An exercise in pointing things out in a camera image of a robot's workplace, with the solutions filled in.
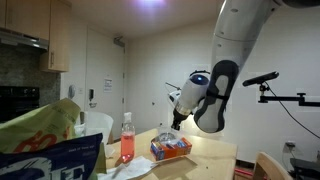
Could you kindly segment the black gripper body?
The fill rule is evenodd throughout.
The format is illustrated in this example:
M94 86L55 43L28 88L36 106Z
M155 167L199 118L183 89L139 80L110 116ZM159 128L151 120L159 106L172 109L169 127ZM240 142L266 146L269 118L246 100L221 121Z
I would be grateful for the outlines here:
M181 112L178 112L177 110L174 110L173 111L173 122L172 122L171 128L179 131L181 122L186 120L189 115L190 115L189 112L181 113Z

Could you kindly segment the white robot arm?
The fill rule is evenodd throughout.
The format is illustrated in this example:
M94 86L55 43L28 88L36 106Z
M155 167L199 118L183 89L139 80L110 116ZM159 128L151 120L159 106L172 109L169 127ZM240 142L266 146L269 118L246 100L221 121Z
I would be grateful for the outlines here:
M192 72L182 89L169 94L172 129L179 130L189 116L206 133L224 129L224 112L237 77L263 24L282 5L311 8L320 0L224 0L213 34L211 70Z

